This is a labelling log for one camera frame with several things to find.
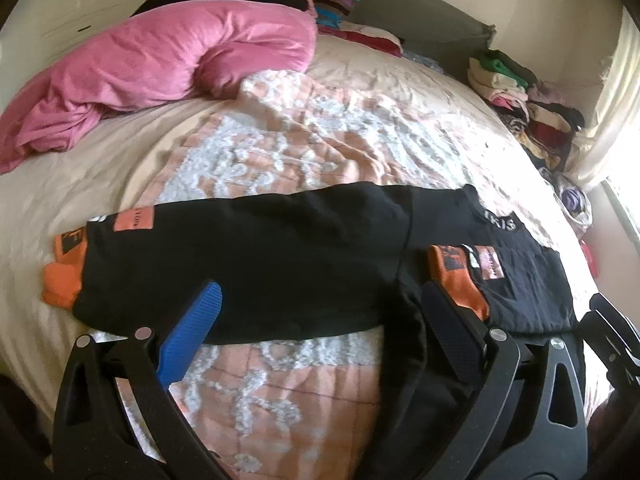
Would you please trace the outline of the pink duvet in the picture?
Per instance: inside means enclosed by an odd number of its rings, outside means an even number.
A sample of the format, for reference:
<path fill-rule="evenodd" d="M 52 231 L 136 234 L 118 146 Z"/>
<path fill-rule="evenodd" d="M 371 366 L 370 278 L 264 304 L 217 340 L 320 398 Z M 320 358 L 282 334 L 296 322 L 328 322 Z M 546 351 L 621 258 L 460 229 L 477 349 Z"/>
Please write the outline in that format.
<path fill-rule="evenodd" d="M 1 115 L 1 170 L 70 150 L 103 117 L 208 93 L 232 99 L 261 70 L 303 73 L 308 11 L 246 0 L 183 1 L 92 36 L 24 85 Z"/>

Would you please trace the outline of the grey headboard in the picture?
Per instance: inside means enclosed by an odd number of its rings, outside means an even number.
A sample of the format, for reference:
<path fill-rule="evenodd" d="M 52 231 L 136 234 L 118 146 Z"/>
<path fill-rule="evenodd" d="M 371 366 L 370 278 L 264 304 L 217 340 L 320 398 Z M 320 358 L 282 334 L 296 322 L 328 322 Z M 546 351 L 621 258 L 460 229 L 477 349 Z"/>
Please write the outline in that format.
<path fill-rule="evenodd" d="M 430 58 L 461 82 L 468 80 L 469 58 L 487 50 L 496 33 L 442 0 L 361 0 L 349 19 L 391 32 L 402 50 Z"/>

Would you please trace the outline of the striped clothes by headboard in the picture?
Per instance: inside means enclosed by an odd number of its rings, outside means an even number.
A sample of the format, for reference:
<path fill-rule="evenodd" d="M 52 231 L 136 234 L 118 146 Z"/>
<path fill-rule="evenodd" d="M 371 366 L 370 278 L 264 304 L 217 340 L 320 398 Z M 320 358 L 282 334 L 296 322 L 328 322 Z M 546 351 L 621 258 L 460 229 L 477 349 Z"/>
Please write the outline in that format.
<path fill-rule="evenodd" d="M 398 37 L 385 29 L 352 22 L 350 14 L 361 0 L 312 0 L 316 10 L 316 23 L 321 35 L 362 44 L 395 58 L 402 57 Z"/>

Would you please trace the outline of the plastic bag with purple cloth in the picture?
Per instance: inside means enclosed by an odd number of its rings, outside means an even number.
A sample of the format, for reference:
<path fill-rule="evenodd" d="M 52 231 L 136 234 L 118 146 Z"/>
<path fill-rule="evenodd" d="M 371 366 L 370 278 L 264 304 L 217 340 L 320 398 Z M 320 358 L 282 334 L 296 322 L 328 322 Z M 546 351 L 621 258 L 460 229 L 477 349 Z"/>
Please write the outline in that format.
<path fill-rule="evenodd" d="M 587 194 L 558 172 L 548 174 L 547 181 L 551 184 L 555 199 L 572 230 L 578 238 L 582 238 L 593 222 L 591 202 Z"/>

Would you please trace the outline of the pile of folded clothes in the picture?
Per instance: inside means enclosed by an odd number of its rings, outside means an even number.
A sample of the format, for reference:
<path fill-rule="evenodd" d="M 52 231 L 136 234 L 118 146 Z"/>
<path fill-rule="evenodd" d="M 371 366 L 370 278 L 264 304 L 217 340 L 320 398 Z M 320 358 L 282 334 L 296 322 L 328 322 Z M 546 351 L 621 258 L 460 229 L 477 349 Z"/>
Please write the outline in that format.
<path fill-rule="evenodd" d="M 469 58 L 468 83 L 537 168 L 565 169 L 575 136 L 586 120 L 557 86 L 538 79 L 504 52 L 490 49 Z"/>

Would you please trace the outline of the cream curtain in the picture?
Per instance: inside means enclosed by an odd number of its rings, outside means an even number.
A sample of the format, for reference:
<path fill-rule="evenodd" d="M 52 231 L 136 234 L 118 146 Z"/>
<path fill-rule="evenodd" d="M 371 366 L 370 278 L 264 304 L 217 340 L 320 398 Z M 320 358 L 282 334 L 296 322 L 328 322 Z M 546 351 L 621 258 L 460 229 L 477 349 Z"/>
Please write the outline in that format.
<path fill-rule="evenodd" d="M 589 192 L 639 148 L 639 29 L 623 10 L 610 70 L 591 117 L 576 136 L 567 164 L 570 178 Z"/>

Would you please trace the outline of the peach white floral bedspread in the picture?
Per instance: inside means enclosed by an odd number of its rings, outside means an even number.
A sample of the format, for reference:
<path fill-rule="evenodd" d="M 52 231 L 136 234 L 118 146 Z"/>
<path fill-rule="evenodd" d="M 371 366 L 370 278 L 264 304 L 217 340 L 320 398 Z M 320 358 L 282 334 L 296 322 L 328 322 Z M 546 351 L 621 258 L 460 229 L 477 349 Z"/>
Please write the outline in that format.
<path fill-rule="evenodd" d="M 577 315 L 597 287 L 578 239 L 521 145 L 469 87 L 323 36 L 277 117 L 257 103 L 184 100 L 100 122 L 71 150 L 1 178 L 1 369 L 53 420 L 82 326 L 41 299 L 56 234 L 98 214 L 356 181 L 461 188 L 516 214 L 559 252 Z M 204 443 L 243 479 L 347 479 L 378 411 L 380 330 L 205 347 L 171 387 Z"/>

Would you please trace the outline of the red plastic bag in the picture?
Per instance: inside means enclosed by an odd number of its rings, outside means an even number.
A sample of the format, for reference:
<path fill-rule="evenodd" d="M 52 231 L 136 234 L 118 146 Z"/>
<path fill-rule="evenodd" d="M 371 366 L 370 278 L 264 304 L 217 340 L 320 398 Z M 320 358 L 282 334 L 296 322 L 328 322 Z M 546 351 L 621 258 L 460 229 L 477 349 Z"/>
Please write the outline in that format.
<path fill-rule="evenodd" d="M 596 257 L 594 256 L 593 251 L 585 240 L 580 240 L 579 245 L 580 248 L 582 248 L 582 253 L 584 254 L 589 272 L 591 276 L 596 280 L 599 277 L 599 269 Z"/>

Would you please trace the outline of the black garment with orange cuffs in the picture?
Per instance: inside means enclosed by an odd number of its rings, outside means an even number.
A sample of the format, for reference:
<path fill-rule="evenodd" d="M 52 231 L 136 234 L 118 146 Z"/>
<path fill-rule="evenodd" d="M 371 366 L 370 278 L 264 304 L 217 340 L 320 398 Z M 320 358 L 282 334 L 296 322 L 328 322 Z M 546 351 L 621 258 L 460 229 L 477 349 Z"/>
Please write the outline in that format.
<path fill-rule="evenodd" d="M 58 234 L 43 300 L 126 336 L 159 326 L 206 281 L 222 307 L 211 344 L 384 330 L 382 408 L 360 479 L 410 479 L 442 448 L 473 387 L 436 337 L 429 282 L 526 344 L 564 339 L 585 368 L 561 257 L 476 188 L 370 182 L 290 195 L 160 204 Z"/>

